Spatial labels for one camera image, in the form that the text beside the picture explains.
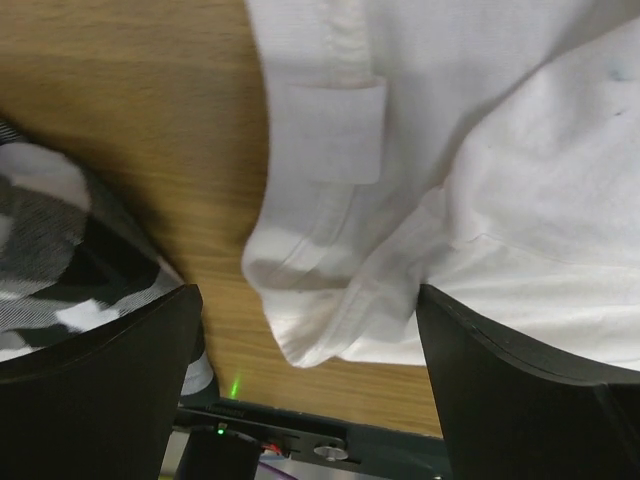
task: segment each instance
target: white garment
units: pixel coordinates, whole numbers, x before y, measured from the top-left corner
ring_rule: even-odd
[[[247,2],[271,157],[243,268],[289,362],[423,364],[430,283],[640,370],[640,2]]]

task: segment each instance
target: metal screw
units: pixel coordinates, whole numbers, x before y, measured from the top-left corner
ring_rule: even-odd
[[[349,454],[341,448],[321,445],[313,449],[316,455],[323,457],[328,462],[339,462],[349,458]]]

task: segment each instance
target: wooden surface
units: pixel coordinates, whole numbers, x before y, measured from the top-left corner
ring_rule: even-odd
[[[267,166],[262,79],[241,0],[4,0],[0,112],[98,169],[205,300],[225,396],[439,434],[424,368],[299,370],[240,255]]]

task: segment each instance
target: plaid fabric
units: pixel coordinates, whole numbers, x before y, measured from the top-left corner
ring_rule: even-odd
[[[91,172],[0,120],[0,361],[104,325],[182,284]],[[201,330],[181,403],[217,398]]]

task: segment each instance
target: wooden table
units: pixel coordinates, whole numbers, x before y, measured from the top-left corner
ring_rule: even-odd
[[[0,113],[98,169],[205,300],[225,396],[439,434],[424,368],[289,366],[240,273],[268,137],[241,0],[4,0]]]

